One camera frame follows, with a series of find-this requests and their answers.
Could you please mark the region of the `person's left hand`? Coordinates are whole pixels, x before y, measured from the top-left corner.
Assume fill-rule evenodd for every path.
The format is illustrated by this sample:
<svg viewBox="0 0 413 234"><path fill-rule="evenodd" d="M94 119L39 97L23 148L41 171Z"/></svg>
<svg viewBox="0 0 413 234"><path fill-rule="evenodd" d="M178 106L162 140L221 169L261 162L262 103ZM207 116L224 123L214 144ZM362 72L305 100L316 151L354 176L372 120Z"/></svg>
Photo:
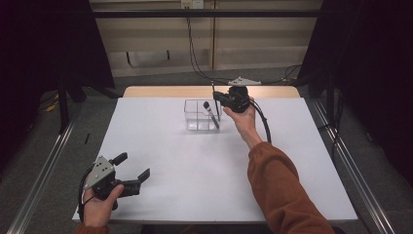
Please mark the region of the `person's left hand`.
<svg viewBox="0 0 413 234"><path fill-rule="evenodd" d="M124 190L122 184L117 185L106 200L95 198L94 191L88 189L84 193L84 221L88 227L103 227L111 216L114 203Z"/></svg>

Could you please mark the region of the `black horizontal frame bar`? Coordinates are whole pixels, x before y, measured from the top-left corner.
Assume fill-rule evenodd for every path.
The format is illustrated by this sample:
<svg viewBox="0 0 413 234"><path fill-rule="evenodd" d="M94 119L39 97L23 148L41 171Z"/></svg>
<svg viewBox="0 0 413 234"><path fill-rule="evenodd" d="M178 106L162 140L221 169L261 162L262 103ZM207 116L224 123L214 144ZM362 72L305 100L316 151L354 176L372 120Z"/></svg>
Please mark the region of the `black horizontal frame bar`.
<svg viewBox="0 0 413 234"><path fill-rule="evenodd" d="M93 11L95 18L317 18L315 10L107 10Z"/></svg>

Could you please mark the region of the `person's right hand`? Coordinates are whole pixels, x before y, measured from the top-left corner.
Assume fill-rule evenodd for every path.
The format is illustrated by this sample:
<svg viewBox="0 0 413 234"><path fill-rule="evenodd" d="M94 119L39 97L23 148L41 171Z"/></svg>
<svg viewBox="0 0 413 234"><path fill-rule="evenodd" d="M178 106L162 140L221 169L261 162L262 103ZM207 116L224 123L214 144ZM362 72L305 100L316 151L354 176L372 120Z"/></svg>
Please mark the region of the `person's right hand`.
<svg viewBox="0 0 413 234"><path fill-rule="evenodd" d="M243 113L236 113L229 107L224 107L223 111L233 119L238 132L249 149L262 141L256 131L255 109L251 105Z"/></svg>

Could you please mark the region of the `black metal stand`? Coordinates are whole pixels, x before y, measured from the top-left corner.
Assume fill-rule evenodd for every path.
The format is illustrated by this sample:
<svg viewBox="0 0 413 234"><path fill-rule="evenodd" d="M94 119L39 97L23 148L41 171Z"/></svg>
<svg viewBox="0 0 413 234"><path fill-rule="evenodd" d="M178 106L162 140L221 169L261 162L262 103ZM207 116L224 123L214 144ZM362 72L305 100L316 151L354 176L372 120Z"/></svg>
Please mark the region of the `black metal stand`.
<svg viewBox="0 0 413 234"><path fill-rule="evenodd" d="M330 71L328 73L328 83L326 88L326 113L328 124L331 127L335 127L334 118L334 75Z"/></svg>
<svg viewBox="0 0 413 234"><path fill-rule="evenodd" d="M64 79L62 76L58 79L58 103L59 103L59 113L60 113L60 129L59 132L62 134L69 124L69 113L67 106L67 95L64 85Z"/></svg>

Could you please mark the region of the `thin black makeup brush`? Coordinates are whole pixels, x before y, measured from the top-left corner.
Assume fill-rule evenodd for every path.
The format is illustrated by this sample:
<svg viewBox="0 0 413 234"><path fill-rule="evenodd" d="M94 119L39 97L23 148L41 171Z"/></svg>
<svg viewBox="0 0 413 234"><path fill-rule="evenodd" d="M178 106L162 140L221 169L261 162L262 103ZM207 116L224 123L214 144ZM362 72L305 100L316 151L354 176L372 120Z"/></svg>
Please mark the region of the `thin black makeup brush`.
<svg viewBox="0 0 413 234"><path fill-rule="evenodd" d="M211 81L211 88L212 88L212 97L213 97L213 101L214 101L214 108L216 111L216 116L217 116L217 120L220 123L220 112L219 112L219 107L218 107L218 101L215 99L215 87L214 87L214 81Z"/></svg>

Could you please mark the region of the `wooden table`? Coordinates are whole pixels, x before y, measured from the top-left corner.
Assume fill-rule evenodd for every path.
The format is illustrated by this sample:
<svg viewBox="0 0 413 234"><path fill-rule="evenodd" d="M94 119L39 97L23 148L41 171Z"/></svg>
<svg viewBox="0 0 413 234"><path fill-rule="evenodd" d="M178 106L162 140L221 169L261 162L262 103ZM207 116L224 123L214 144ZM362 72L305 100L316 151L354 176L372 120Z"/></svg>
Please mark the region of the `wooden table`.
<svg viewBox="0 0 413 234"><path fill-rule="evenodd" d="M299 98L299 92L291 86L248 86L253 98ZM211 86L130 86L124 98L211 98Z"/></svg>

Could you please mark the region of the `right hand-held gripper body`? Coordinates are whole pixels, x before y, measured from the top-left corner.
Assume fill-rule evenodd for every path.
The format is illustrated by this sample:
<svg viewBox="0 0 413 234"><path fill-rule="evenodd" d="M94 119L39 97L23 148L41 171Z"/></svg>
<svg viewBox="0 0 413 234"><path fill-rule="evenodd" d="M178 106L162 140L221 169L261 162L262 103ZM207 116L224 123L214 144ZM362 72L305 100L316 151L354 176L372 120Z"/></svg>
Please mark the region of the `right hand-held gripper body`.
<svg viewBox="0 0 413 234"><path fill-rule="evenodd" d="M229 82L228 90L230 108L233 112L244 113L251 106L251 98L248 94L248 86L260 86L260 81L239 77Z"/></svg>

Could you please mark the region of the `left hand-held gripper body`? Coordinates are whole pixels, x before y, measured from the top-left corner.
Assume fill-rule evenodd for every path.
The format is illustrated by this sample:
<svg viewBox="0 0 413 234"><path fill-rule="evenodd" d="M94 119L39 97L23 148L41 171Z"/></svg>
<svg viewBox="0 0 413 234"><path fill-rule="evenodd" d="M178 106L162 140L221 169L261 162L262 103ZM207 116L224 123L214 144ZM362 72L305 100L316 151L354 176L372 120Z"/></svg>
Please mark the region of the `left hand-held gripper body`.
<svg viewBox="0 0 413 234"><path fill-rule="evenodd" d="M92 170L87 173L83 189L92 189L94 195L99 200L106 200L111 191L119 184L124 185L124 190L120 197L138 195L140 193L141 182L137 179L121 181L116 178L115 165L111 164L103 156L98 156L92 165Z"/></svg>

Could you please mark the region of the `clear plastic organizer box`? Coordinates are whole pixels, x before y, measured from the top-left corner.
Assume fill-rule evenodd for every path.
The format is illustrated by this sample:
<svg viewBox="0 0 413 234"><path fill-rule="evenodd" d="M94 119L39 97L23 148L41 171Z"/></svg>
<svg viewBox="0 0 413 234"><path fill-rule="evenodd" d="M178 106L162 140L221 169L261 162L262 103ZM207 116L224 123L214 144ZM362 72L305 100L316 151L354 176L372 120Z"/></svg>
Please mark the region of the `clear plastic organizer box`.
<svg viewBox="0 0 413 234"><path fill-rule="evenodd" d="M217 119L213 99L186 99L184 102L184 115L188 131L218 131L203 107L205 101L209 102L211 110ZM222 110L219 103L218 107L221 121Z"/></svg>

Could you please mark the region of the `fluffy black makeup brush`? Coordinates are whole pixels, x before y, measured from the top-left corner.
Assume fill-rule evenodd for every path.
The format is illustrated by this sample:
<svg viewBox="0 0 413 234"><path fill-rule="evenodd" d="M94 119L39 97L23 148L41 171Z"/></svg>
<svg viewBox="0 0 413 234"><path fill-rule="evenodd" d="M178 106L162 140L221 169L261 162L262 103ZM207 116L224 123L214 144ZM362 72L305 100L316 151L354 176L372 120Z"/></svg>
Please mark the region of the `fluffy black makeup brush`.
<svg viewBox="0 0 413 234"><path fill-rule="evenodd" d="M211 107L210 107L210 105L209 105L209 102L208 102L208 101L205 101L205 102L203 103L203 107L204 107L205 111L207 112L208 116L210 117L210 119L212 120L215 128L216 128L217 130L219 130L218 121L217 121L217 119L215 118L215 116L214 116L214 114L213 114L213 112L212 112L212 110L211 110Z"/></svg>

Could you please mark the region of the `aluminium floor rail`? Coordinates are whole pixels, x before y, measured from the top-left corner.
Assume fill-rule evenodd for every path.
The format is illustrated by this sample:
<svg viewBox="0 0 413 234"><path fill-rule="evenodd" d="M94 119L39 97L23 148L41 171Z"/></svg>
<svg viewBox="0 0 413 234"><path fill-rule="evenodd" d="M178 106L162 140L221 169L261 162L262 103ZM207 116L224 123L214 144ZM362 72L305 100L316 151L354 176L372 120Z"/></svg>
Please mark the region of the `aluminium floor rail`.
<svg viewBox="0 0 413 234"><path fill-rule="evenodd" d="M82 104L76 104L73 113L69 115L70 119L65 124L65 127L59 132L56 137L56 142L48 155L48 158L43 165L40 174L33 181L33 185L19 208L12 224L10 225L6 234L24 234L28 223L41 200L45 188L55 170L56 164L61 156L61 153L70 138L74 125L82 110Z"/></svg>
<svg viewBox="0 0 413 234"><path fill-rule="evenodd" d="M363 177L345 141L327 118L327 110L320 101L314 101L313 108L318 114L318 119L322 122L320 130L325 131L331 139L330 157L333 165L336 165L336 158L341 160L378 233L395 234L390 220Z"/></svg>

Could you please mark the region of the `black curtain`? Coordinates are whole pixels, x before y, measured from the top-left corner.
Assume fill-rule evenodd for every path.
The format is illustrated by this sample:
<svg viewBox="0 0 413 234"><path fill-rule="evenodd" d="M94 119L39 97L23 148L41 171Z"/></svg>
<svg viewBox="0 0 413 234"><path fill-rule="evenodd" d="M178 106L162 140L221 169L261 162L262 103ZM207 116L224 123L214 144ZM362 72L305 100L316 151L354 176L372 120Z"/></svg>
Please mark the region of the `black curtain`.
<svg viewBox="0 0 413 234"><path fill-rule="evenodd" d="M76 101L115 87L90 0L0 0L0 172L61 85Z"/></svg>
<svg viewBox="0 0 413 234"><path fill-rule="evenodd" d="M413 187L413 0L323 0L298 79L341 91Z"/></svg>

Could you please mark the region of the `white wall power outlet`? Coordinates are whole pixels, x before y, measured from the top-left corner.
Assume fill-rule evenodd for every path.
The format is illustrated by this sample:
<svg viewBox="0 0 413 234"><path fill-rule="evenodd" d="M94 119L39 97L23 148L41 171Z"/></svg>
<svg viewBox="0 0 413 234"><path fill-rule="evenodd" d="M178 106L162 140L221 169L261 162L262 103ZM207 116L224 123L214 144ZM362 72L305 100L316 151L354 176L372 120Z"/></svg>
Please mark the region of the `white wall power outlet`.
<svg viewBox="0 0 413 234"><path fill-rule="evenodd" d="M181 0L182 9L196 9L200 10L205 6L204 0Z"/></svg>

